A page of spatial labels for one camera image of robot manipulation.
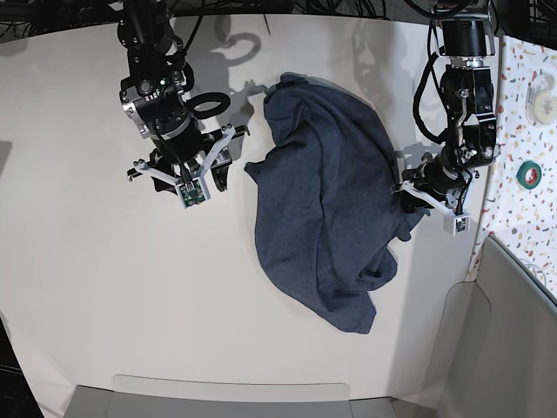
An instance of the white tabletop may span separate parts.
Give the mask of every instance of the white tabletop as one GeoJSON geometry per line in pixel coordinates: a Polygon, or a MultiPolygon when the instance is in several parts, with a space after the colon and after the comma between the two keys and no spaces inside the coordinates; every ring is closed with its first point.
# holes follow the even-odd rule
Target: white tabletop
{"type": "MultiPolygon", "coordinates": [[[[76,385],[110,389],[115,374],[342,382],[353,399],[421,390],[446,294],[466,276],[475,231],[452,238],[435,213],[410,242],[395,240],[399,273],[372,293],[372,331],[343,334],[266,278],[253,239],[257,187],[243,169],[273,147],[257,91],[285,71],[373,101],[395,149],[419,160],[430,144],[419,142],[412,97],[427,28],[267,18],[270,36],[261,16],[206,17],[191,48],[196,91],[232,95],[227,115],[205,127],[249,120],[252,135],[229,190],[213,185],[213,198],[187,211],[150,180],[125,177],[152,144],[118,100],[128,68],[115,25],[0,45],[0,142],[11,143],[0,174],[0,311],[46,416],[65,411],[76,385]]],[[[186,39],[193,23],[179,19],[177,34],[186,39]]],[[[495,58],[490,64],[496,69],[495,58]]],[[[445,114],[431,85],[422,109],[440,131],[445,114]]],[[[474,221],[484,180],[468,198],[474,221]]]]}

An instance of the cable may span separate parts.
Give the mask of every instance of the cable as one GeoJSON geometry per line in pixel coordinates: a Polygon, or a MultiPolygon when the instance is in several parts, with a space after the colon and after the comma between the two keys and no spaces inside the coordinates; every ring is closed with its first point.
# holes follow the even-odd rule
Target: cable
{"type": "Polygon", "coordinates": [[[466,196],[466,194],[468,193],[468,188],[470,187],[470,183],[472,183],[472,174],[465,168],[464,171],[468,174],[468,181],[466,182],[466,185],[462,188],[462,191],[460,192],[459,195],[459,203],[456,205],[456,214],[457,215],[461,215],[464,212],[464,196],[466,196]]]}
{"type": "MultiPolygon", "coordinates": [[[[429,21],[429,31],[427,32],[427,59],[431,59],[432,57],[432,34],[435,32],[435,23],[433,20],[429,21]]],[[[432,78],[433,83],[435,84],[435,90],[437,90],[437,94],[439,95],[439,99],[443,106],[445,106],[445,100],[443,100],[443,95],[441,94],[441,88],[439,86],[439,81],[437,79],[437,75],[435,74],[435,68],[432,68],[432,78]]]]}
{"type": "Polygon", "coordinates": [[[8,30],[10,30],[11,28],[11,24],[8,25],[8,27],[6,28],[6,30],[4,32],[2,32],[2,35],[0,35],[0,38],[2,38],[6,33],[8,33],[8,30]]]}
{"type": "MultiPolygon", "coordinates": [[[[206,4],[205,4],[205,0],[201,1],[202,4],[202,9],[205,8],[206,4]]],[[[196,34],[198,33],[198,29],[199,26],[201,26],[201,21],[203,20],[203,15],[199,15],[198,17],[198,21],[195,23],[195,26],[193,27],[193,31],[191,32],[190,38],[188,39],[188,42],[185,44],[184,47],[184,54],[187,54],[188,50],[190,49],[191,43],[193,42],[193,39],[195,38],[196,34]]]]}
{"type": "Polygon", "coordinates": [[[427,17],[428,19],[432,20],[443,20],[448,19],[450,17],[455,17],[459,13],[461,13],[466,7],[472,4],[473,0],[466,0],[464,3],[455,6],[449,11],[443,13],[430,13],[429,11],[423,10],[419,7],[413,0],[404,0],[404,3],[408,4],[412,10],[419,13],[423,17],[427,17]]]}
{"type": "Polygon", "coordinates": [[[435,61],[437,61],[437,58],[439,58],[439,55],[433,53],[427,60],[426,68],[424,68],[424,72],[421,75],[421,80],[419,81],[418,88],[416,89],[416,93],[414,94],[412,113],[418,129],[424,135],[424,137],[434,142],[435,144],[441,145],[445,141],[442,138],[443,133],[441,133],[439,136],[433,135],[427,129],[426,124],[419,115],[419,103],[421,102],[421,97],[423,96],[424,90],[426,89],[427,79],[429,78],[429,74],[432,72],[433,65],[435,64],[435,61]]]}
{"type": "Polygon", "coordinates": [[[180,167],[180,177],[182,178],[182,181],[184,182],[184,184],[187,185],[187,184],[191,183],[190,171],[185,168],[184,161],[182,161],[182,159],[178,156],[178,153],[176,152],[174,147],[170,143],[167,143],[158,131],[158,127],[157,127],[158,105],[160,104],[161,97],[166,92],[166,85],[168,84],[167,80],[164,79],[164,78],[161,78],[159,83],[161,81],[164,81],[164,85],[163,85],[162,91],[160,92],[160,94],[157,97],[157,102],[155,103],[155,109],[153,111],[153,131],[155,132],[155,135],[157,135],[157,139],[159,141],[159,144],[162,145],[164,148],[166,148],[166,150],[168,150],[168,152],[170,154],[172,154],[172,157],[174,157],[176,159],[176,161],[178,162],[178,167],[180,167]]]}

